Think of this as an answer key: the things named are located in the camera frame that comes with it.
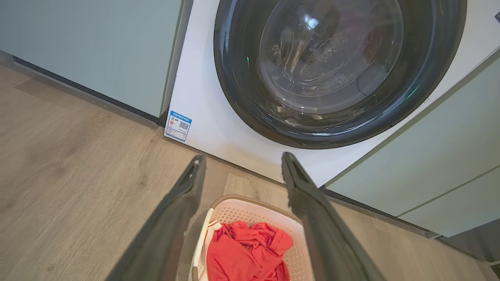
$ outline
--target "front-loading washing machine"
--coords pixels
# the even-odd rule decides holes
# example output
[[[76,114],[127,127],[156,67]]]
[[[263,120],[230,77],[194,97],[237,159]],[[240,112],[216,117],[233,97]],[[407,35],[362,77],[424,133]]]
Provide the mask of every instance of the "front-loading washing machine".
[[[500,46],[497,0],[194,0],[165,136],[317,186]]]

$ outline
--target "wooden floor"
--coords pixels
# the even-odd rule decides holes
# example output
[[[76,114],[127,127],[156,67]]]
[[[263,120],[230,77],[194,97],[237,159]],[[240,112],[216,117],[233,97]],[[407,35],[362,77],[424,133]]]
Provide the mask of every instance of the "wooden floor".
[[[105,279],[200,153],[164,138],[161,127],[19,68],[0,67],[0,107],[3,280]],[[226,194],[287,208],[281,185],[209,156],[178,280],[186,279],[204,213]],[[437,241],[334,206],[390,281],[498,280],[487,264]]]

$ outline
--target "washing machine door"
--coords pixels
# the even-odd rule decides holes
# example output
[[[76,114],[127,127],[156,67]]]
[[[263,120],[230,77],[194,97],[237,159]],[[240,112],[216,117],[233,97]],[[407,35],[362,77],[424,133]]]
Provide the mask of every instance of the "washing machine door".
[[[466,0],[220,0],[214,59],[259,134],[331,149],[394,126],[450,66]]]

